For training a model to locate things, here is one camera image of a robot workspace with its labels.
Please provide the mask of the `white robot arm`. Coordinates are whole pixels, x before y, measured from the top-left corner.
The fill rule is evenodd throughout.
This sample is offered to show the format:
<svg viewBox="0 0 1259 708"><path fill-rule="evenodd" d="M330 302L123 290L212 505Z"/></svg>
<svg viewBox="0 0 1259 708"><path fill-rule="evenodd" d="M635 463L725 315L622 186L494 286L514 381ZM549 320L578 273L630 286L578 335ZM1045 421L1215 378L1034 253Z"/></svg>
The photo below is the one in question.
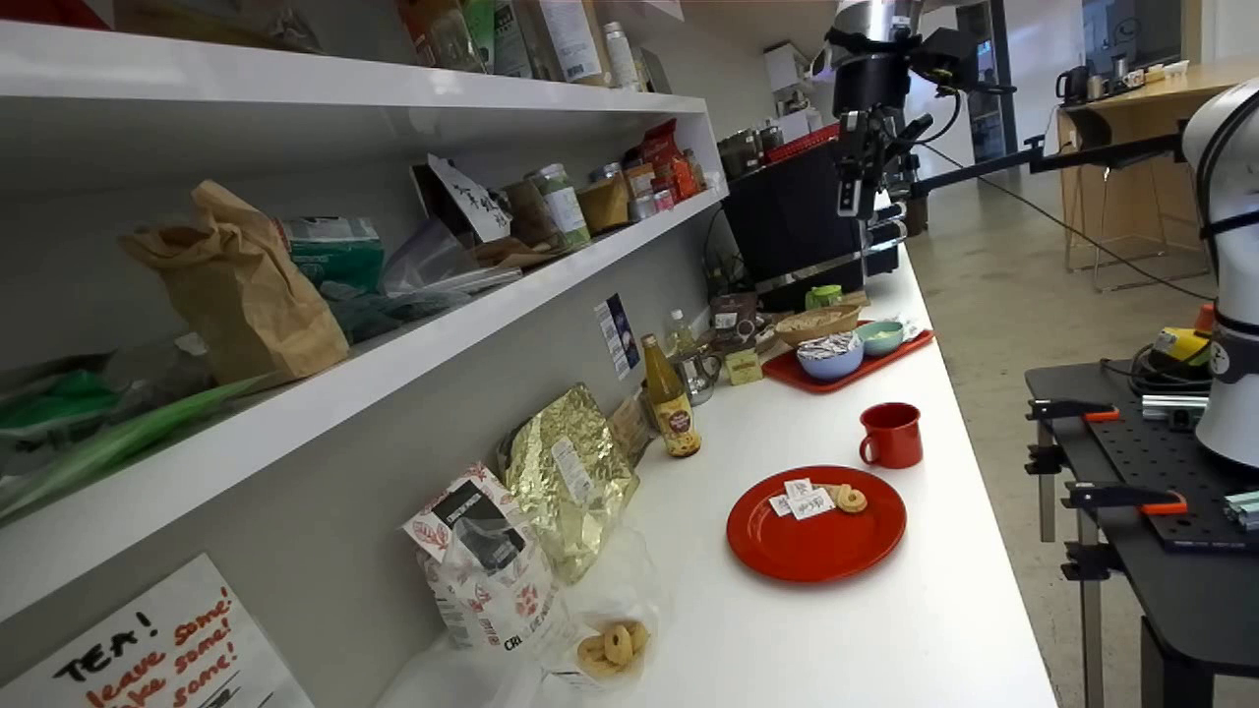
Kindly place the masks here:
<svg viewBox="0 0 1259 708"><path fill-rule="evenodd" d="M907 76L928 55L907 17L845 9L826 45L832 51L839 213L866 222L886 166L916 130L890 135ZM1215 259L1213 390L1195 442L1231 463L1259 463L1259 84L1206 97L1175 135L1192 166L1198 236Z"/></svg>

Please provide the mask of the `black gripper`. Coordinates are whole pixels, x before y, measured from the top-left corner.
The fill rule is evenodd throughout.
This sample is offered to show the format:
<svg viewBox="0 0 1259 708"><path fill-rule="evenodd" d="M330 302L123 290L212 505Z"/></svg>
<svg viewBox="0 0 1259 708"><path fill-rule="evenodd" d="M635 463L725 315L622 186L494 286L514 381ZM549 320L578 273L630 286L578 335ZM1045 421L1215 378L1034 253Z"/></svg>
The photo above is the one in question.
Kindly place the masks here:
<svg viewBox="0 0 1259 708"><path fill-rule="evenodd" d="M916 30L903 25L840 28L826 30L832 97L830 113L840 125L839 143L839 218L874 213L886 183L886 154L902 139L907 55Z"/></svg>

